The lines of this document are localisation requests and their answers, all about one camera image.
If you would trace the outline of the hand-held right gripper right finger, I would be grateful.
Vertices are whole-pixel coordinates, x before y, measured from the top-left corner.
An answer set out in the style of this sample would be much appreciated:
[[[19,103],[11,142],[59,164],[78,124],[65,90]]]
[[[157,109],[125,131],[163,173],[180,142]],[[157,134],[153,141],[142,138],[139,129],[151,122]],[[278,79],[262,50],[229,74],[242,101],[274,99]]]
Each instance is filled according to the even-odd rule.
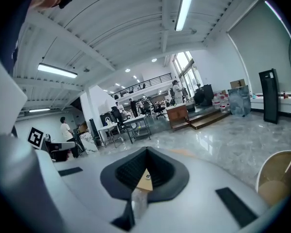
[[[217,190],[229,188],[259,217],[269,205],[247,184],[219,166],[179,152],[160,149],[184,164],[189,172],[186,187],[172,200],[149,204],[135,226],[137,233],[235,233],[241,227]]]

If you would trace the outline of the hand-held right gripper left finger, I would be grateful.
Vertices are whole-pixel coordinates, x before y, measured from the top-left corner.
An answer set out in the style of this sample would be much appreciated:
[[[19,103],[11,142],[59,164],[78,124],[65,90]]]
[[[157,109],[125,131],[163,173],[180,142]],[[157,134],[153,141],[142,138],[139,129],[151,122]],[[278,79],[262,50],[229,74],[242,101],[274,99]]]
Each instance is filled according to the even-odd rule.
[[[55,168],[76,198],[103,222],[130,229],[139,223],[147,210],[147,191],[133,186],[129,200],[113,198],[103,186],[110,178],[101,177],[101,172],[111,163],[132,154],[126,150],[108,155],[90,155],[78,160],[59,162]]]

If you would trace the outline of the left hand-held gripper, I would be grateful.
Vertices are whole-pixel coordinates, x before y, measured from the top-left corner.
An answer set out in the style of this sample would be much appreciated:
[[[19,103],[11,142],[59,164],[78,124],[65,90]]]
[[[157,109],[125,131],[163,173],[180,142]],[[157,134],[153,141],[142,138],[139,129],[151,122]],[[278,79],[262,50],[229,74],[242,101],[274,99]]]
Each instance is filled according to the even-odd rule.
[[[43,150],[56,162],[65,162],[68,154],[75,155],[75,142],[51,142],[50,135],[34,127],[31,128],[27,141],[37,150]]]

